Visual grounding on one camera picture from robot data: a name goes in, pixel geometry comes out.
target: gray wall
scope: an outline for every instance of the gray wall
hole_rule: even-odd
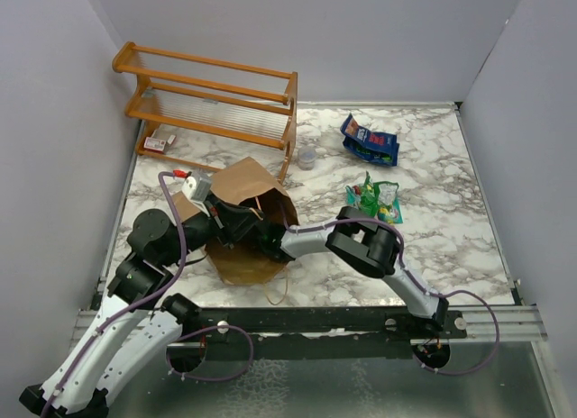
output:
[[[463,106],[510,270],[541,309],[569,394],[577,393],[576,2],[522,0]]]
[[[87,0],[0,0],[0,416],[67,355],[134,139]]]
[[[517,3],[99,1],[123,41],[296,70],[325,101],[462,101]]]

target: red connector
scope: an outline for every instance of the red connector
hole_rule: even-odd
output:
[[[174,174],[174,177],[184,177],[186,178],[188,176],[188,173],[185,172],[184,170],[172,170],[172,173]]]

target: marble tabletop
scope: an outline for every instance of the marble tabletop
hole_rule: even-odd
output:
[[[373,166],[343,148],[339,128],[349,113],[371,130],[398,135],[397,167]],[[251,156],[273,175],[279,172],[279,150],[172,129],[178,133],[170,153],[175,157],[225,167]],[[406,260],[412,268],[420,270],[425,280],[442,292],[465,288],[490,304],[513,304],[454,109],[300,108],[297,148],[307,144],[316,147],[315,168],[299,169],[295,154],[284,182],[301,224],[336,215],[345,205],[345,186],[362,182],[369,170],[374,181],[388,180],[400,185],[398,199],[404,223],[398,229],[405,237]],[[157,175],[173,168],[181,166],[150,157],[137,159],[106,282],[129,252],[125,239],[134,218],[152,207],[169,213]],[[178,192],[179,187],[176,181],[169,183],[172,193]],[[403,305],[382,281],[357,274],[329,253],[290,262],[267,285],[272,301],[283,296],[286,275],[288,295],[283,306]],[[187,267],[169,291],[169,295],[174,293],[201,306],[270,306],[262,285],[225,285],[207,260]],[[450,301],[477,304],[461,295]]]

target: purple cable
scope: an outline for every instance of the purple cable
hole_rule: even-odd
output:
[[[399,263],[399,265],[401,266],[403,271],[407,274],[409,279],[415,284],[415,286],[421,292],[423,292],[423,293],[427,292],[426,289],[417,281],[415,276],[413,276],[413,273],[411,273],[411,271],[405,265],[405,261],[403,260],[403,253],[405,251],[405,240],[403,239],[403,236],[400,234],[400,232],[395,227],[391,226],[390,224],[382,222],[381,220],[378,220],[376,218],[366,218],[366,219],[363,218],[361,220],[349,218],[349,219],[342,219],[342,220],[333,220],[329,223],[322,224],[320,226],[298,227],[297,229],[291,229],[289,227],[289,225],[287,224],[287,216],[285,214],[284,207],[282,206],[282,204],[280,204],[280,210],[282,212],[282,217],[283,217],[283,222],[285,223],[285,227],[287,228],[287,231],[291,232],[291,233],[318,232],[318,231],[322,231],[322,230],[326,229],[327,227],[332,227],[332,226],[335,226],[337,224],[347,224],[347,223],[374,223],[374,224],[378,224],[380,227],[393,233],[397,237],[397,239],[398,239],[398,263]],[[473,292],[470,292],[468,290],[455,290],[449,294],[435,294],[435,293],[429,293],[429,294],[431,296],[436,297],[436,298],[445,298],[445,299],[448,299],[451,296],[455,296],[455,295],[459,295],[459,294],[465,294],[465,295],[469,295],[469,296],[472,296],[473,298],[477,299],[481,304],[483,304],[483,306],[485,308],[487,308],[487,310],[489,311],[490,317],[493,320],[493,323],[495,324],[495,342],[493,343],[493,348],[491,349],[489,355],[483,361],[481,361],[479,364],[477,364],[471,368],[467,368],[466,370],[459,370],[459,371],[440,370],[438,368],[429,367],[423,361],[421,361],[416,355],[413,355],[413,358],[419,363],[421,368],[424,368],[425,370],[431,371],[431,372],[439,374],[439,375],[444,375],[444,376],[464,376],[464,375],[468,375],[468,374],[473,373],[477,370],[480,370],[482,368],[487,367],[489,365],[489,363],[493,360],[493,358],[495,358],[495,355],[497,355],[497,351],[499,350],[499,345],[500,345],[499,321],[497,320],[497,315],[495,314],[495,312],[493,312],[493,309],[490,308],[490,305],[483,298],[481,298],[478,295],[475,295]]]
[[[233,379],[241,376],[244,372],[246,372],[251,367],[252,362],[254,361],[254,344],[252,344],[252,339],[251,339],[251,336],[249,335],[249,333],[247,331],[245,331],[243,328],[239,328],[238,326],[232,326],[232,325],[209,326],[207,328],[203,328],[202,330],[194,331],[194,332],[191,332],[190,334],[183,335],[177,341],[187,340],[187,339],[190,339],[192,337],[196,337],[200,334],[204,334],[205,332],[216,331],[216,330],[220,330],[223,328],[228,328],[228,329],[233,330],[233,331],[238,331],[249,342],[249,358],[246,361],[246,364],[244,365],[243,368],[241,368],[239,371],[237,371],[236,373],[233,373],[230,376],[224,376],[224,377],[194,376],[194,375],[190,375],[188,373],[180,373],[177,370],[175,370],[174,367],[172,367],[172,363],[170,362],[170,357],[167,354],[166,361],[169,364],[170,372],[175,373],[181,377],[185,377],[187,379],[198,380],[201,382],[227,382],[229,380],[233,380]]]
[[[162,188],[162,193],[166,197],[166,200],[169,204],[170,211],[172,212],[172,216],[173,216],[174,221],[176,223],[177,231],[179,233],[180,261],[179,261],[179,267],[177,269],[177,272],[174,274],[174,277],[170,280],[169,283],[167,283],[164,287],[162,287],[159,290],[157,290],[156,292],[154,292],[152,295],[146,296],[143,299],[128,305],[123,310],[119,311],[118,313],[115,313],[112,316],[110,316],[110,318],[108,318],[105,322],[103,322],[102,324],[100,324],[96,328],[96,332],[99,334],[102,334],[104,332],[104,330],[107,327],[109,327],[112,323],[114,323],[114,321],[116,321],[119,317],[131,312],[132,310],[139,308],[141,305],[146,304],[153,299],[156,299],[156,298],[163,296],[166,293],[166,291],[169,290],[172,287],[172,285],[174,285],[177,282],[177,280],[179,279],[179,277],[182,274],[182,271],[185,267],[185,264],[187,261],[187,251],[188,251],[187,250],[187,241],[186,241],[185,234],[184,234],[184,228],[182,227],[182,223],[180,222],[179,212],[177,211],[177,207],[174,205],[174,202],[172,202],[172,197],[170,197],[169,189],[167,188],[166,183],[164,182],[165,177],[174,177],[174,174],[172,172],[160,172],[159,173],[159,182],[160,182],[160,188]],[[92,344],[96,341],[96,339],[97,339],[97,336],[96,337],[92,336],[87,340],[87,342],[84,344],[82,349],[80,349],[80,351],[78,352],[77,356],[70,363],[69,368],[62,375],[62,379],[60,380],[60,382],[58,384],[56,384],[56,386],[54,387],[55,390],[62,391],[62,388],[68,382],[70,376],[72,375],[72,373],[74,372],[74,370],[78,366],[78,363],[86,355],[86,353],[88,352],[88,350],[90,349]],[[47,418],[48,417],[48,413],[50,412],[50,407],[54,403],[54,400],[56,400],[56,396],[54,394],[50,395],[50,397],[46,401],[46,404],[42,408],[40,418]]]

